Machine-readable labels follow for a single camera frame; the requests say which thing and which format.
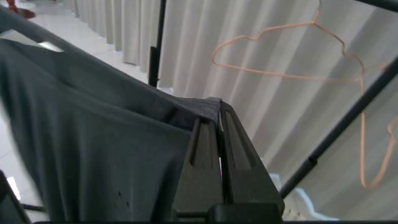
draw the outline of clothes hanger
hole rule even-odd
[[[318,9],[315,11],[315,15],[312,19],[312,21],[310,22],[301,22],[301,23],[297,23],[297,24],[288,24],[288,25],[282,25],[282,26],[275,26],[275,27],[269,27],[266,29],[263,29],[260,34],[257,37],[250,37],[248,35],[239,35],[231,40],[228,40],[226,42],[224,42],[223,44],[217,46],[217,48],[213,51],[212,54],[212,60],[213,60],[213,64],[221,66],[221,67],[226,67],[226,68],[233,68],[233,69],[238,69],[238,70],[244,70],[247,72],[254,72],[254,73],[260,73],[263,75],[270,75],[270,76],[275,76],[275,77],[282,77],[282,78],[295,78],[295,79],[304,79],[304,80],[311,80],[311,81],[321,81],[321,82],[331,82],[331,83],[359,83],[360,85],[360,92],[361,95],[363,95],[365,87],[364,87],[364,75],[366,72],[369,71],[370,68],[374,68],[377,67],[379,69],[384,70],[386,68],[386,66],[383,65],[372,65],[370,67],[365,67],[363,61],[361,60],[361,58],[352,52],[347,52],[345,47],[346,44],[345,42],[339,38],[335,33],[333,33],[332,31],[322,27],[320,24],[317,23],[317,19],[319,17],[320,14],[320,10],[322,8],[322,1],[319,0],[319,5],[318,5]],[[359,65],[361,66],[361,74],[359,76],[359,78],[356,79],[344,79],[344,78],[324,78],[324,77],[306,77],[303,75],[289,75],[289,74],[284,74],[284,73],[279,73],[279,72],[269,72],[269,71],[261,71],[261,70],[254,70],[251,68],[247,68],[247,67],[239,67],[239,66],[235,66],[235,65],[228,65],[225,63],[220,63],[216,61],[216,54],[225,46],[227,45],[231,45],[233,43],[235,43],[238,40],[242,40],[242,39],[247,39],[247,40],[251,40],[251,41],[259,41],[262,36],[267,33],[267,32],[271,32],[271,31],[275,31],[275,30],[281,30],[281,29],[288,29],[288,28],[293,28],[293,27],[305,27],[305,26],[314,26],[320,30],[322,30],[323,32],[326,32],[327,34],[331,35],[332,37],[334,37],[336,40],[338,40],[341,45],[341,54],[343,54],[344,57],[351,57],[354,58]],[[390,135],[390,141],[389,141],[389,145],[387,148],[387,152],[386,155],[384,156],[383,162],[381,164],[381,168],[379,169],[379,172],[377,173],[377,175],[375,176],[375,178],[373,178],[373,180],[371,181],[371,183],[368,185],[365,181],[365,122],[366,121],[366,115],[365,112],[361,113],[361,183],[363,185],[363,187],[367,188],[367,189],[374,189],[375,187],[377,187],[380,183],[380,181],[382,180],[384,174],[386,173],[387,167],[389,165],[391,156],[392,156],[392,151],[394,149],[394,146],[396,144],[396,139],[393,133],[393,129],[395,126],[398,125],[398,115],[389,123],[388,127],[387,127],[387,132]]]

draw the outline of pleated curtain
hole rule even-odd
[[[236,110],[267,170],[285,182],[361,96],[358,83],[329,83],[270,77],[212,64],[214,49],[238,35],[257,36],[266,27],[310,21],[345,42],[365,65],[387,65],[398,54],[398,14],[354,0],[168,0],[161,87],[182,97],[220,97]],[[155,45],[160,1],[65,0],[65,5],[109,43],[128,63],[147,70]],[[359,63],[341,53],[342,44],[316,27],[267,33],[258,42],[239,40],[223,48],[221,63],[251,69],[355,79]],[[366,88],[381,74],[366,73]],[[390,137],[387,125],[398,114],[398,81],[366,109],[366,180],[379,171]],[[360,181],[360,119],[327,150],[300,183],[294,199],[312,212],[340,220],[398,219],[398,148],[380,185]]]

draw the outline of black cloth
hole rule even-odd
[[[0,40],[0,96],[50,219],[168,220],[193,122],[219,101],[84,57]]]

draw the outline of garment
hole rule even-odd
[[[190,103],[49,52],[0,40],[0,96],[50,219],[170,218]]]

